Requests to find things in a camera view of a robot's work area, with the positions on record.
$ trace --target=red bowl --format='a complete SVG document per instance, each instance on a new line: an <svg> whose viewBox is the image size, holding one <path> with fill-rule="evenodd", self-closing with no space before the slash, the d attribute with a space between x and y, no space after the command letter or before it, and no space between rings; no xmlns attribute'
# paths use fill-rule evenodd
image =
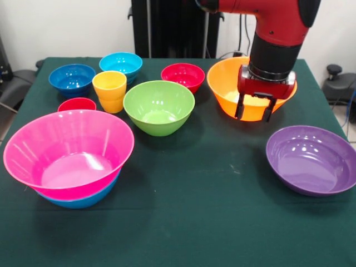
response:
<svg viewBox="0 0 356 267"><path fill-rule="evenodd" d="M76 97L63 102L58 108L58 112L65 110L96 110L96 104L89 98Z"/></svg>
<svg viewBox="0 0 356 267"><path fill-rule="evenodd" d="M188 63L169 65L161 72L164 81L177 82L196 93L205 79L205 72L198 66Z"/></svg>

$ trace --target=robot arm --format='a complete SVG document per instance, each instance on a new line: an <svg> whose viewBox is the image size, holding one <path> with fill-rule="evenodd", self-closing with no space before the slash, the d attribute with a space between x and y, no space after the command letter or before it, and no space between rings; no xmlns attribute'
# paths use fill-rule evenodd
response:
<svg viewBox="0 0 356 267"><path fill-rule="evenodd" d="M254 14L256 32L248 66L239 71L240 98L235 117L243 114L245 94L268 98L268 121L277 99L290 96L292 71L321 0L197 0L206 11Z"/></svg>

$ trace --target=pink bowl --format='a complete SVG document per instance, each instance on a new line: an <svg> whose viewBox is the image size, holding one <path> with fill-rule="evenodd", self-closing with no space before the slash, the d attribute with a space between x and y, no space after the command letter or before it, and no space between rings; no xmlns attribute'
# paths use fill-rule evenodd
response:
<svg viewBox="0 0 356 267"><path fill-rule="evenodd" d="M47 197L75 200L109 185L133 145L131 129L116 116L61 111L19 129L6 144L3 158L16 180Z"/></svg>
<svg viewBox="0 0 356 267"><path fill-rule="evenodd" d="M63 102L58 111L65 110L96 110L96 104L89 98L76 97Z"/></svg>
<svg viewBox="0 0 356 267"><path fill-rule="evenodd" d="M169 65L161 72L164 81L177 82L196 93L205 80L205 72L198 66L188 63Z"/></svg>

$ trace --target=table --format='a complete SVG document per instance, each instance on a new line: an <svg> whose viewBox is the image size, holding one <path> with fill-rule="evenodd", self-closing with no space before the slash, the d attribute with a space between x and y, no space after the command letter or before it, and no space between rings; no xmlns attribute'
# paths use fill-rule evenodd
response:
<svg viewBox="0 0 356 267"><path fill-rule="evenodd" d="M165 66L180 61L144 60L135 84L160 79ZM217 60L184 61L207 72ZM64 100L48 83L52 70L84 63L99 71L98 62L46 59L4 144ZM206 82L191 117L171 136L148 136L120 112L135 149L112 192L86 210L52 205L2 163L2 266L356 266L355 190L299 195L279 181L265 156L269 136L289 125L345 138L305 61L294 70L298 91L269 123L227 117ZM94 92L90 97L97 101Z"/></svg>

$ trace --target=blue bowl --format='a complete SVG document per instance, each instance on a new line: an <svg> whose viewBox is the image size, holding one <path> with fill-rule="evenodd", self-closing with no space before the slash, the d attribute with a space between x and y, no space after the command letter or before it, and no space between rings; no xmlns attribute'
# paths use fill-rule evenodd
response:
<svg viewBox="0 0 356 267"><path fill-rule="evenodd" d="M120 71L126 75L127 84L133 83L142 68L142 58L136 54L119 52L103 57L99 63L103 71Z"/></svg>
<svg viewBox="0 0 356 267"><path fill-rule="evenodd" d="M66 207L68 209L85 209L86 207L91 207L91 206L97 204L99 201L101 201L111 191L111 189L115 185L116 181L118 180L119 175L120 175L120 173L118 173L115 180L113 180L113 182L111 182L103 190L101 190L98 193L91 195L89 197L85 197L83 199L63 201L63 200L56 200L56 199L52 199L50 197L46 197L46 196L40 194L39 192L37 192L37 193L40 196L47 199L49 202L51 202L55 205L58 205L60 207Z"/></svg>
<svg viewBox="0 0 356 267"><path fill-rule="evenodd" d="M95 74L88 65L70 64L52 71L48 80L63 96L74 98L89 94Z"/></svg>

